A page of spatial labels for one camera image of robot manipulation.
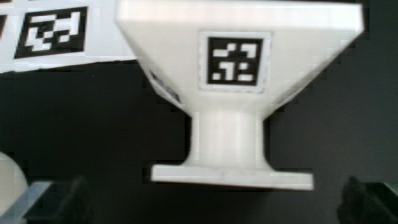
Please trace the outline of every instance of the white rounded object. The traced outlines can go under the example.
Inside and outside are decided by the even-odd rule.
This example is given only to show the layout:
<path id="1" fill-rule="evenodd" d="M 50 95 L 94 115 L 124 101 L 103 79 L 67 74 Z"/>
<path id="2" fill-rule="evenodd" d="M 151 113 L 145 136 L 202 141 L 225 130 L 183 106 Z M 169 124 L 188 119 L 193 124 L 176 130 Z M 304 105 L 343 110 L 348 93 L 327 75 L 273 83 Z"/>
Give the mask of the white rounded object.
<path id="1" fill-rule="evenodd" d="M 0 216 L 26 190 L 26 179 L 21 169 L 0 152 Z"/>
<path id="2" fill-rule="evenodd" d="M 117 25 L 156 93 L 192 116 L 181 166 L 153 180 L 313 189 L 313 175 L 277 172 L 263 120 L 362 33 L 359 4 L 119 0 Z"/>

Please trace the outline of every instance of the black background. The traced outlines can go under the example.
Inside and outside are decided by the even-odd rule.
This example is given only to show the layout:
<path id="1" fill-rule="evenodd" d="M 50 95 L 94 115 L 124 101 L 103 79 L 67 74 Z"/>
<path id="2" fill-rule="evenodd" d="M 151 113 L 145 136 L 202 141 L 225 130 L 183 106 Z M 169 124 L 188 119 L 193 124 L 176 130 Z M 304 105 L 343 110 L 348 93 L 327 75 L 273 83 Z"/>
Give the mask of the black background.
<path id="1" fill-rule="evenodd" d="M 87 177 L 96 224 L 334 224 L 348 176 L 398 182 L 396 15 L 396 0 L 366 2 L 368 32 L 265 122 L 270 163 L 311 169 L 311 192 L 147 181 L 185 159 L 190 118 L 135 62 L 0 75 L 0 151 L 30 182 Z"/>

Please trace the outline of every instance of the flat base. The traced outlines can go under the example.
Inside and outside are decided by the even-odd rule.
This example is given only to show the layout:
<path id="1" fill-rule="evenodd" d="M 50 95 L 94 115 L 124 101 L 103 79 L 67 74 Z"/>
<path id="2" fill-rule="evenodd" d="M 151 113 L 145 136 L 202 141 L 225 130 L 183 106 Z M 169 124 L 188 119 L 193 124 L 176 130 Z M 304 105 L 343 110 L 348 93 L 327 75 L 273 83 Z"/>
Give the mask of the flat base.
<path id="1" fill-rule="evenodd" d="M 261 169 L 154 165 L 151 179 L 154 182 L 313 190 L 313 174 Z"/>

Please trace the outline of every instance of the black object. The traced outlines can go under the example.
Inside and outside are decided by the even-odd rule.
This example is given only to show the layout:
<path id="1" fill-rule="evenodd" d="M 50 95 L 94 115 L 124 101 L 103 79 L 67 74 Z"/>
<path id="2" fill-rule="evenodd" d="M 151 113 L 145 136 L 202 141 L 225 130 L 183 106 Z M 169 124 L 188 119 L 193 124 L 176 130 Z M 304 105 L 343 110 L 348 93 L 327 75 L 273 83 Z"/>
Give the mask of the black object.
<path id="1" fill-rule="evenodd" d="M 2 224 L 90 224 L 87 182 L 35 182 L 0 217 Z"/>
<path id="2" fill-rule="evenodd" d="M 362 183 L 352 177 L 337 217 L 341 224 L 398 224 L 398 185 Z"/>

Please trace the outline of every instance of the white 3d-printed object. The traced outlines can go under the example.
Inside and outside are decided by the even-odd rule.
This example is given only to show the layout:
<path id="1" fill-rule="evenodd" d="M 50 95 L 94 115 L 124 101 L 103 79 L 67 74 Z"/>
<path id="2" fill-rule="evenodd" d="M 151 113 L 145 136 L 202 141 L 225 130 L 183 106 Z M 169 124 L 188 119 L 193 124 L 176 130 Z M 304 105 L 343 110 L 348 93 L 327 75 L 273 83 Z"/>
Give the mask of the white 3d-printed object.
<path id="1" fill-rule="evenodd" d="M 26 190 L 26 180 L 21 169 L 0 152 L 0 216 Z"/>
<path id="2" fill-rule="evenodd" d="M 154 90 L 192 116 L 181 166 L 153 180 L 313 189 L 273 171 L 263 120 L 362 32 L 360 5 L 288 1 L 119 0 L 117 25 Z"/>

